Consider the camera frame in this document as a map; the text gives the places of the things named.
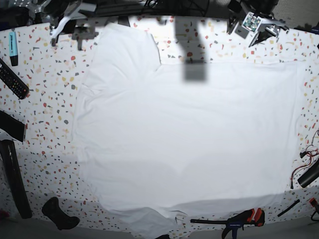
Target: speckled tabletop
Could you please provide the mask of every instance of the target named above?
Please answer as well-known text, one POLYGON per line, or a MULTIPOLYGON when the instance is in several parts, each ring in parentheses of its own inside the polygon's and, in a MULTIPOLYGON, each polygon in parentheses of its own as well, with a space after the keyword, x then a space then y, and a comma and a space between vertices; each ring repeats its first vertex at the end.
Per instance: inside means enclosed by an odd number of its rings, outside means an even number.
MULTIPOLYGON (((95 23, 104 23, 99 19, 95 23)), ((158 45, 162 64, 213 63, 213 62, 254 62, 260 64, 283 61, 307 61, 306 103, 302 108, 302 124, 299 125, 300 140, 298 150, 305 148, 319 127, 319 36, 290 30, 281 32, 277 41, 270 38, 266 42, 248 48, 249 41, 239 36, 226 34, 226 22, 210 18, 194 17, 130 17, 131 27, 145 30, 154 36, 158 45)), ((0 109, 11 113, 27 124, 25 142, 15 141, 23 183, 33 217, 48 220, 41 213, 43 204, 52 196, 60 199, 60 206, 70 216, 81 219, 79 226, 101 230, 130 232, 116 217, 104 210, 92 195, 89 186, 79 178, 79 165, 70 143, 74 106, 81 81, 90 67, 99 36, 83 41, 82 51, 70 35, 62 35, 56 47, 51 47, 49 25, 40 24, 17 28, 19 65, 12 70, 28 84, 30 93, 19 100, 0 83, 0 109)), ((0 32, 0 57, 10 66, 8 56, 8 33, 0 32)), ((314 144, 319 145, 315 137, 314 144)), ((307 157, 292 162, 292 170, 305 164, 307 157)), ((0 173, 0 209, 11 214, 16 212, 14 202, 7 188, 3 172, 0 173)), ((281 205, 264 208, 266 223, 285 221, 313 212, 309 199, 318 198, 319 180, 302 189, 294 180, 295 189, 287 190, 281 205), (284 216, 277 214, 295 200, 298 204, 284 216)), ((229 212, 224 218, 232 216, 229 212)), ((212 213, 198 216, 217 220, 212 213)), ((169 232, 171 238, 186 237, 196 230, 215 230, 222 226, 191 224, 188 218, 180 218, 179 229, 169 232)))

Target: red object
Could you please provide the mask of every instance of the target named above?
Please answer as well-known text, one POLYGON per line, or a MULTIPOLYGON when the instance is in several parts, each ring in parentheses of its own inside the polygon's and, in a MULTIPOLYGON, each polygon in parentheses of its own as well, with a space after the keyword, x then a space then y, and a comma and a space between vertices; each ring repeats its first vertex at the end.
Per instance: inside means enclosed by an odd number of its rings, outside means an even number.
POLYGON ((318 204, 317 201, 315 200, 315 198, 311 198, 309 202, 310 202, 311 206, 313 206, 313 207, 315 207, 315 205, 318 204))
POLYGON ((255 214, 255 210, 252 209, 252 210, 251 210, 251 217, 249 217, 249 218, 247 219, 247 222, 251 222, 251 220, 253 219, 254 214, 255 214))
POLYGON ((10 216, 9 213, 0 210, 0 221, 5 219, 5 218, 8 218, 9 216, 10 216))
POLYGON ((256 222, 260 219, 261 214, 262 214, 262 211, 261 211, 261 209, 259 208, 259 209, 257 210, 257 212, 256 212, 255 217, 254 217, 254 219, 255 219, 256 222))

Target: blue highlighter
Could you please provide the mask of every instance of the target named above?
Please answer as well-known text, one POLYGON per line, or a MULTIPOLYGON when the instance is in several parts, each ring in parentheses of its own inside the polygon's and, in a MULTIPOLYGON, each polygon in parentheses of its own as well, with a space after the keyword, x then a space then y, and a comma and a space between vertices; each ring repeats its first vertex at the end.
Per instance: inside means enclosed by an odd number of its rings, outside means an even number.
POLYGON ((14 31, 9 33, 9 43, 10 43, 10 61, 12 66, 18 65, 18 48, 16 46, 16 34, 14 31))

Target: white t-shirt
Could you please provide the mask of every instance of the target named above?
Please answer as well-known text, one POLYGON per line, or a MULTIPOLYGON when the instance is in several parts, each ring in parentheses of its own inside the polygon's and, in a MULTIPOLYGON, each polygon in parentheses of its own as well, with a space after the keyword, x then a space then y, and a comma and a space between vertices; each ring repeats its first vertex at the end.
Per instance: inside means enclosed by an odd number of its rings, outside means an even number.
POLYGON ((300 62, 161 65, 150 34, 109 24, 77 96, 81 177, 104 208, 130 215, 126 222, 150 238, 171 230, 176 211, 280 203, 296 156, 303 72, 300 62), (145 208, 163 225, 134 217, 145 208))

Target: circuit board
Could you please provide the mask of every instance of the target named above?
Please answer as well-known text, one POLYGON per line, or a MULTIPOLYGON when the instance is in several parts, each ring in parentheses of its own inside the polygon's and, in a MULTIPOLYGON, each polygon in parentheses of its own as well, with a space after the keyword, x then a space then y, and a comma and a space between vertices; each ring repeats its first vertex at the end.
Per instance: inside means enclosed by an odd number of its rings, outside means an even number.
POLYGON ((249 12, 243 22, 243 26, 252 31, 255 32, 256 29, 259 27, 260 19, 257 16, 254 16, 252 12, 249 12))

